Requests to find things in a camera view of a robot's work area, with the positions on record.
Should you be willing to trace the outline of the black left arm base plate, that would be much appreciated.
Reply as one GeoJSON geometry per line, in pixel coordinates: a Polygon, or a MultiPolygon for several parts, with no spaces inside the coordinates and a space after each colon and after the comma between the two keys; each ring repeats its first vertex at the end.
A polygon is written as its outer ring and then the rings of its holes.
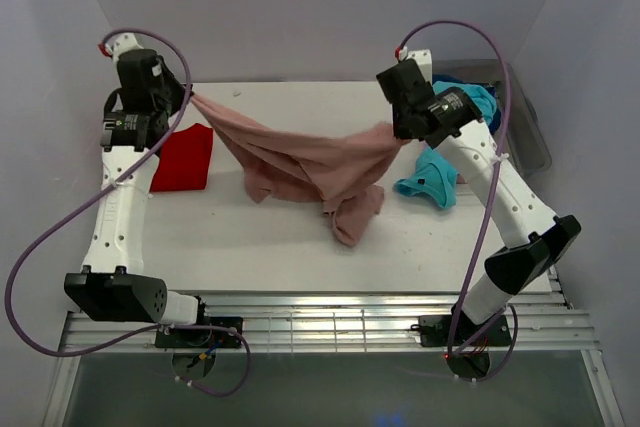
{"type": "Polygon", "coordinates": [[[231,333],[211,330],[209,326],[243,332],[244,319],[237,316],[208,317],[202,320],[205,329],[165,329],[155,336],[154,346],[161,349],[200,349],[206,351],[212,347],[236,349],[241,341],[231,333]]]}

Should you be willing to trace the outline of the dusty pink t-shirt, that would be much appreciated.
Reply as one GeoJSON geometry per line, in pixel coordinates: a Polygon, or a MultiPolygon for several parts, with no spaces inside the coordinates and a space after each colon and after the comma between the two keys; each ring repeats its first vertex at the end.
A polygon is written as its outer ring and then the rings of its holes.
{"type": "Polygon", "coordinates": [[[388,122],[346,137],[278,131],[199,94],[191,103],[244,171],[247,195],[318,203],[340,243],[357,245],[381,211],[384,188],[377,182],[402,147],[388,122]]]}

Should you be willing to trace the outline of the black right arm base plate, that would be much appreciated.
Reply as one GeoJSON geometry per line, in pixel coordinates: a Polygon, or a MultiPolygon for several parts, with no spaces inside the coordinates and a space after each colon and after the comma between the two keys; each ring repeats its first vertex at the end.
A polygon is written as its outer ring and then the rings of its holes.
{"type": "MultiPolygon", "coordinates": [[[[418,318],[417,323],[413,324],[410,329],[418,333],[422,347],[446,347],[452,317],[452,314],[423,315],[418,318]]],[[[481,327],[483,327],[483,325],[478,326],[473,324],[462,314],[457,324],[453,345],[455,347],[460,346],[481,327]]],[[[486,344],[489,347],[507,347],[510,343],[511,334],[506,317],[502,315],[473,345],[482,346],[486,344]]]]}

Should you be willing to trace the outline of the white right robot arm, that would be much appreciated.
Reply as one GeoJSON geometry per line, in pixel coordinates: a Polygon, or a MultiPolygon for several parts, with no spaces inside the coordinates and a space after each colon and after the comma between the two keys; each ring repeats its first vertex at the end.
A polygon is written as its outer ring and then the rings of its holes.
{"type": "Polygon", "coordinates": [[[499,156],[481,110],[461,88],[436,92],[413,59],[376,79],[392,106],[395,136],[439,152],[489,211],[504,243],[485,260],[484,274],[451,320],[454,337],[474,344],[487,333],[491,316],[561,259],[581,225],[548,207],[499,156]]]}

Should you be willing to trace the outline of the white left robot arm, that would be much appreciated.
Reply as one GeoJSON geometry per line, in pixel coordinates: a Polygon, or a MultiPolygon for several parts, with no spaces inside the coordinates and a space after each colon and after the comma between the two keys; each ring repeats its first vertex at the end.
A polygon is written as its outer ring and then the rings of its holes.
{"type": "Polygon", "coordinates": [[[78,273],[64,281],[66,294],[94,321],[177,325],[190,346],[212,334],[196,297],[171,291],[144,273],[143,231],[161,146],[185,108],[186,89],[154,49],[122,32],[104,50],[120,86],[104,107],[100,147],[102,187],[92,240],[78,273]]]}

